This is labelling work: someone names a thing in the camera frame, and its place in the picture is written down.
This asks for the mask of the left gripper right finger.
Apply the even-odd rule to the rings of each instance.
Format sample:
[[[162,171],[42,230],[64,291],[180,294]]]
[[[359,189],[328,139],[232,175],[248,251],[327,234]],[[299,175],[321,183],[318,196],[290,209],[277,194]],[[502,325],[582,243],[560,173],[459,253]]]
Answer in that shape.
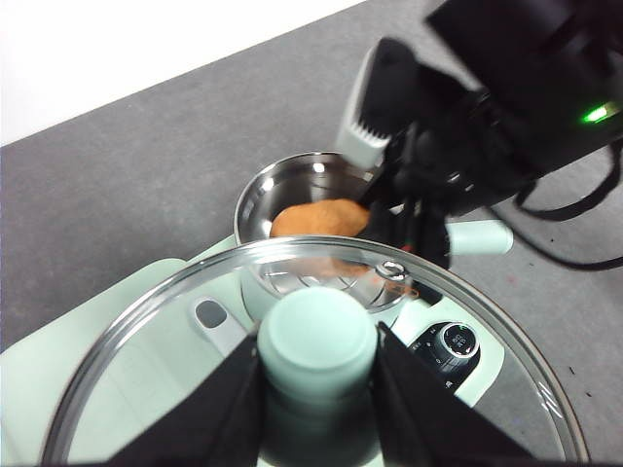
[[[378,326],[373,405],[387,466],[536,466],[527,450],[449,392]]]

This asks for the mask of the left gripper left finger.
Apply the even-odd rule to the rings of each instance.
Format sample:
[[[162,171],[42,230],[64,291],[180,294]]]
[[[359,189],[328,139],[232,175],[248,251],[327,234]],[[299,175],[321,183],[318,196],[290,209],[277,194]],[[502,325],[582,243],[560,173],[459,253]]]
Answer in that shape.
[[[110,460],[111,466],[254,466],[265,380],[257,337],[245,337],[186,399]]]

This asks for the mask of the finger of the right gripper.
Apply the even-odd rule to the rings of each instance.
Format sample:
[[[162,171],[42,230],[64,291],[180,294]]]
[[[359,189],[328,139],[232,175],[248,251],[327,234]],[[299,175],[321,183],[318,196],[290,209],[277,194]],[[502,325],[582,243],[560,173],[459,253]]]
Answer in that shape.
[[[383,164],[357,195],[358,203],[386,202],[394,196],[393,179],[394,167],[391,164]]]
[[[393,213],[375,202],[359,237],[411,253],[440,268],[448,268],[451,263],[445,218],[434,212],[416,214],[407,209]]]

